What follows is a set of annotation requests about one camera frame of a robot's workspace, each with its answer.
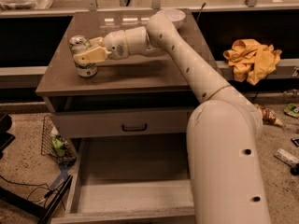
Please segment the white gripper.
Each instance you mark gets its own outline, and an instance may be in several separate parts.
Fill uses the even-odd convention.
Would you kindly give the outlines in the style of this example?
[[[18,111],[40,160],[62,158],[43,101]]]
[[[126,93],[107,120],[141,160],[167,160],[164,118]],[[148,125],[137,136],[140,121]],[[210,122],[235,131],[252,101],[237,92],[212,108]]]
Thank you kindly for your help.
[[[107,57],[113,60],[127,57],[123,30],[111,32],[104,38],[101,36],[93,38],[90,43],[92,47],[73,56],[76,63],[100,63]]]

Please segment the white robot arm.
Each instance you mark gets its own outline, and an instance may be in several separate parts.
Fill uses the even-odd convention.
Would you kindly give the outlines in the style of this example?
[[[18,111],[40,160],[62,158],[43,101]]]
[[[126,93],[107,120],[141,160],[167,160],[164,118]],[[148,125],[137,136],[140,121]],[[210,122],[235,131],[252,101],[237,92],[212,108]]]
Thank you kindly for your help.
[[[214,70],[158,12],[147,25],[91,40],[80,64],[166,51],[200,105],[187,125],[196,224],[271,224],[256,153],[261,112]]]

